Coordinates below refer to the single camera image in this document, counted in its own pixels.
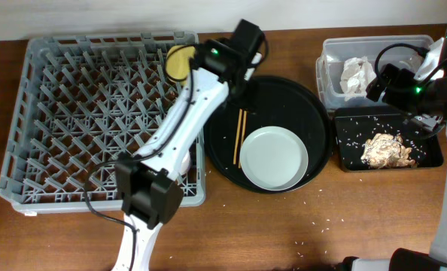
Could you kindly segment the food scraps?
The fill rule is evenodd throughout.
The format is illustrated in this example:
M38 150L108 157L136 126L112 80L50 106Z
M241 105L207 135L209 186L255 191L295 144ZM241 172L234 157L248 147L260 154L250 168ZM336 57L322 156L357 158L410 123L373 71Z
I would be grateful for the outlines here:
M416 167L418 163L410 157L412 148L403 144L400 135L377 133L363 145L360 160L371 169L399 169Z

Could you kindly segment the pink plastic cup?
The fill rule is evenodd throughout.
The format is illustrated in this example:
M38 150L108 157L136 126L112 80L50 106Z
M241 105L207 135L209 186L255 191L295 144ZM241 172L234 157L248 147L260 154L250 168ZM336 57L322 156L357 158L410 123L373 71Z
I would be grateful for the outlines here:
M187 151L183 157L183 160L181 163L181 168L179 170L179 174L186 175L188 173L188 171L190 170L190 167L191 167L191 156L190 156L190 152Z

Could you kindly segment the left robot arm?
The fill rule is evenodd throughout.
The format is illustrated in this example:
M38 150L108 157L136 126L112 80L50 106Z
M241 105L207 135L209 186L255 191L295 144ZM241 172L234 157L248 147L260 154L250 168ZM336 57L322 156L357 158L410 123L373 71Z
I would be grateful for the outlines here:
M117 158L125 230L115 270L149 268L157 235L184 196L176 180L186 154L214 111L243 96L250 76L266 58L259 49L267 45L263 31L247 20L240 20L230 38L196 44L187 84L158 130L133 156Z

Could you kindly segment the wooden chopstick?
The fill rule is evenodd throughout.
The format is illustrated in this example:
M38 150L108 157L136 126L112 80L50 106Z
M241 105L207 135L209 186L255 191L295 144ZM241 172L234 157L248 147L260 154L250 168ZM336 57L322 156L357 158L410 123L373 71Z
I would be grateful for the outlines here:
M245 130L246 130L246 123L247 123L247 116L248 116L248 112L247 111L243 111L243 118L242 118L242 134L241 134L241 141L240 141L240 151L242 150L242 145L243 145L243 142L244 142L244 140L245 140ZM239 164L238 164L238 168L239 169L241 169L241 167L242 167L242 165L241 165L241 162L240 162L240 158L239 158Z
M236 138L235 138L235 144L234 144L234 151L233 151L233 165L236 165L237 162L237 150L239 146L239 137L240 137L240 130L242 125L242 109L239 109L239 117L237 122L237 129L236 129Z

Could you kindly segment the grey dishwasher rack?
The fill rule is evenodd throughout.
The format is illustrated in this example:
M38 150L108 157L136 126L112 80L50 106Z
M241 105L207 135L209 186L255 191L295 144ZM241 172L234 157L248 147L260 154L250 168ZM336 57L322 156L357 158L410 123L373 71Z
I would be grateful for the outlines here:
M0 174L0 197L19 213L121 206L111 161L134 153L182 87L166 78L170 48L195 32L33 38L27 45Z

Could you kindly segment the clear plastic bin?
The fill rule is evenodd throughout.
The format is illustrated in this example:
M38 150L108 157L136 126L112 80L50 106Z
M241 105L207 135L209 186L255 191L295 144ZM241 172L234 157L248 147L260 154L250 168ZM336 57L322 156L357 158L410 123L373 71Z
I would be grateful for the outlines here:
M316 60L319 98L329 112L338 108L383 106L383 102L373 102L364 94L347 94L342 91L340 81L345 61L355 57L366 57L368 62L374 63L382 49L396 43L425 47L431 53L439 55L443 42L443 38L434 41L428 35L329 38L323 43L322 54Z

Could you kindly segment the yellow plastic bowl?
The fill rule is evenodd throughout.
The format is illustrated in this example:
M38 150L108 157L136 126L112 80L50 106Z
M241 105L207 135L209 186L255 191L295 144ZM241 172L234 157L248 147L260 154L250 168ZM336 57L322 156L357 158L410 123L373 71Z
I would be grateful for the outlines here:
M196 48L193 45L175 45L170 48L166 57L165 72L170 81L185 86L190 72L189 61L194 57Z

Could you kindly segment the black rectangular waste tray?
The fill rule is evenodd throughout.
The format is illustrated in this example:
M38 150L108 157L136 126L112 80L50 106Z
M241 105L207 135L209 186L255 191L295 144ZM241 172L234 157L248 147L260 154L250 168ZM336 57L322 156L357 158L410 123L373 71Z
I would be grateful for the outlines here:
M340 161L346 172L373 170L361 156L366 141L377 133L400 136L403 145L412 149L409 158L416 162L418 169L436 168L444 163L438 138L426 139L426 130L406 121L392 107L339 108L334 113L334 123Z

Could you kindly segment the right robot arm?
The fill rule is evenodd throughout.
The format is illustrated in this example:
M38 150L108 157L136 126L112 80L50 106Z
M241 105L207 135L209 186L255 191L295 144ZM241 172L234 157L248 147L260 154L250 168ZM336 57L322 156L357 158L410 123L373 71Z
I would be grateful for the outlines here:
M393 65L376 69L374 79L366 89L366 97L396 108L406 117L436 117L446 129L447 137L447 30L442 39L439 60L434 62L431 51L412 46L425 64L432 69L413 74ZM398 248L389 259L366 260L346 257L338 270L447 270L447 173L438 230L429 253Z

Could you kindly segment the grey plate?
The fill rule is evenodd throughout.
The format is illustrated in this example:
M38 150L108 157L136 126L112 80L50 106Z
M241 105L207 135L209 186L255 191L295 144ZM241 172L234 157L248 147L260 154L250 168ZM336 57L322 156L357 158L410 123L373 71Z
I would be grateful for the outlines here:
M243 141L239 165L252 184L278 192L294 187L304 177L309 154L300 137L289 129L265 126Z

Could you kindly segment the white paper napkin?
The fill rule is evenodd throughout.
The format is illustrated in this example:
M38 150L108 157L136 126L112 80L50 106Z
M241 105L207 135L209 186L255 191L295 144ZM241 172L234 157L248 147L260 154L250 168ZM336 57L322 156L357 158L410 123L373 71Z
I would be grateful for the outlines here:
M366 56L353 57L344 62L339 85L345 101L364 97L367 86L376 78L376 73Z

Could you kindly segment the round black tray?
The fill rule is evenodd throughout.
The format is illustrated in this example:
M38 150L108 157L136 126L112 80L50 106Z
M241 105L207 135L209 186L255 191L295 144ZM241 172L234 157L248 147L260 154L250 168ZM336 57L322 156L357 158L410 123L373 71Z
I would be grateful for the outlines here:
M333 148L333 131L326 109L307 88L285 78L258 76L257 111L248 112L245 139L265 126L280 126L295 133L305 144L309 167L304 177L292 188L269 192L252 184L238 168L242 125L233 165L239 108L225 102L210 116L204 126L205 154L224 176L233 183L258 193L283 193L296 190L310 182L325 167Z

